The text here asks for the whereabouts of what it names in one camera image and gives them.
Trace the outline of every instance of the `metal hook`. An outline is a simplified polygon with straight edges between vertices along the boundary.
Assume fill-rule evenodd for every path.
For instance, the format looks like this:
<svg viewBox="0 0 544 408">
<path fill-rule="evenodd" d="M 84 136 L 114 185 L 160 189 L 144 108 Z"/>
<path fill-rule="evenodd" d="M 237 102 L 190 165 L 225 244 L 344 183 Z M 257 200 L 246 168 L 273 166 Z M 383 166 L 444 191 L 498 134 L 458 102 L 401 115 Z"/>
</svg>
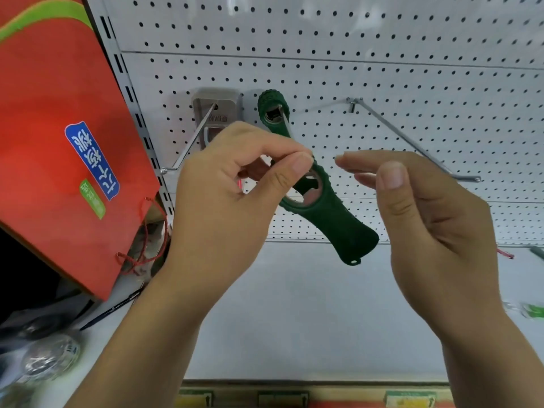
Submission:
<svg viewBox="0 0 544 408">
<path fill-rule="evenodd" d="M 447 168 L 442 162 L 431 155 L 429 152 L 427 152 L 425 149 L 421 148 L 421 146 L 413 141 L 411 138 L 409 138 L 406 134 L 404 134 L 401 130 L 399 130 L 397 127 L 393 126 L 391 123 L 389 123 L 387 120 L 385 120 L 380 114 L 378 114 L 372 107 L 370 107 L 368 104 L 366 104 L 363 100 L 363 98 L 353 98 L 348 99 L 350 103 L 349 112 L 353 113 L 355 110 L 355 105 L 360 104 L 363 106 L 366 110 L 368 110 L 372 116 L 376 117 L 380 122 L 384 123 L 389 130 L 391 130 L 394 134 L 396 134 L 398 137 L 403 139 L 406 143 L 411 145 L 414 149 L 416 149 L 419 153 L 421 153 L 423 156 L 425 156 L 427 159 L 429 159 L 431 162 L 433 162 L 435 165 L 437 165 L 442 171 L 449 174 L 452 178 L 457 180 L 458 182 L 472 182 L 472 183 L 479 183 L 481 182 L 480 176 L 464 176 L 464 175 L 458 175 L 457 173 L 454 173 L 452 170 Z"/>
<path fill-rule="evenodd" d="M 206 116 L 202 119 L 202 121 L 199 123 L 198 127 L 196 128 L 195 132 L 193 133 L 193 137 L 190 141 L 187 142 L 187 146 L 185 146 L 185 149 L 181 152 L 181 154 L 176 159 L 176 162 L 173 164 L 172 167 L 163 167 L 160 169 L 160 174 L 164 175 L 168 172 L 174 172 L 177 171 L 181 164 L 183 163 L 183 159 L 185 159 L 185 156 L 187 156 L 187 153 L 189 153 L 189 149 L 191 149 L 191 146 L 196 141 L 196 138 L 199 136 L 200 132 L 204 128 L 204 125 L 208 122 L 210 116 L 212 115 L 212 111 L 215 109 L 215 106 L 217 106 L 217 102 L 214 102 L 212 106 L 209 108 L 208 113 L 206 113 Z"/>
</svg>

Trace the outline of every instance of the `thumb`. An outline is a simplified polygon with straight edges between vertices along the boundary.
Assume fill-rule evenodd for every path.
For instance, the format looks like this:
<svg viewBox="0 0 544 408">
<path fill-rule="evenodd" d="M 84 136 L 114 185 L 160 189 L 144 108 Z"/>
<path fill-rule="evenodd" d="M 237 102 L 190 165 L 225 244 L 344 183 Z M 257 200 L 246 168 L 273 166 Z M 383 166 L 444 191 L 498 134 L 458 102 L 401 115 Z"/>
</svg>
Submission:
<svg viewBox="0 0 544 408">
<path fill-rule="evenodd" d="M 246 199 L 259 206 L 276 208 L 289 189 L 312 167 L 313 157 L 296 152 L 284 157 L 262 177 Z"/>
<path fill-rule="evenodd" d="M 378 168 L 376 194 L 392 248 L 417 243 L 429 234 L 417 210 L 408 171 L 402 163 L 388 161 Z"/>
</svg>

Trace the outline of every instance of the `fingernail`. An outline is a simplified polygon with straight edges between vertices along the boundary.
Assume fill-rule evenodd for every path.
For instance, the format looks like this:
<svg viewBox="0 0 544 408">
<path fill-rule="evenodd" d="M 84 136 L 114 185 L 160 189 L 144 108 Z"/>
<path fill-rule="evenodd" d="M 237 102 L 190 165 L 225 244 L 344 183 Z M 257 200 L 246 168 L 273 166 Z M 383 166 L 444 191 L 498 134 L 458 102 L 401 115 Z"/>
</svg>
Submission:
<svg viewBox="0 0 544 408">
<path fill-rule="evenodd" d="M 311 157 L 308 153 L 300 152 L 293 161 L 293 164 L 291 164 L 291 169 L 293 169 L 293 172 L 295 172 L 297 175 L 302 176 L 309 171 L 312 164 L 313 157 Z"/>
<path fill-rule="evenodd" d="M 401 187 L 404 183 L 406 168 L 400 162 L 388 161 L 377 171 L 376 186 L 378 189 L 391 190 Z"/>
</svg>

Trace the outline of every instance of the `green stripe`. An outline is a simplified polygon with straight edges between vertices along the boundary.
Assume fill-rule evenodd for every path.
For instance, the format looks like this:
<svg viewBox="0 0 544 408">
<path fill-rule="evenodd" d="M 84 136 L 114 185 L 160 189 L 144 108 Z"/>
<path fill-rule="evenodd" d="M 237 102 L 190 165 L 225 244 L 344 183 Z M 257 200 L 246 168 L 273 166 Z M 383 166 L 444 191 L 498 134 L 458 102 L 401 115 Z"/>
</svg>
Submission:
<svg viewBox="0 0 544 408">
<path fill-rule="evenodd" d="M 0 42 L 31 24 L 51 18 L 73 18 L 92 29 L 82 4 L 72 0 L 45 0 L 30 6 L 0 27 Z"/>
</svg>

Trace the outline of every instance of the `left hand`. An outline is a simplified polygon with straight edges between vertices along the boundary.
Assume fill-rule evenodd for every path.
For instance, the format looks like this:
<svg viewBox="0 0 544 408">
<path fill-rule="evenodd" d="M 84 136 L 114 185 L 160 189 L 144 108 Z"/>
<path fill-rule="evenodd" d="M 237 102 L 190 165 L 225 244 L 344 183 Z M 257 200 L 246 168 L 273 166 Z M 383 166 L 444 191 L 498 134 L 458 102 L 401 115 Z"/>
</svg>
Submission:
<svg viewBox="0 0 544 408">
<path fill-rule="evenodd" d="M 262 154 L 279 162 L 270 167 Z M 191 283 L 217 301 L 253 263 L 282 197 L 312 163 L 302 144 L 243 122 L 188 157 L 177 185 L 169 283 Z M 260 181 L 244 194 L 236 181 L 248 176 Z"/>
</svg>

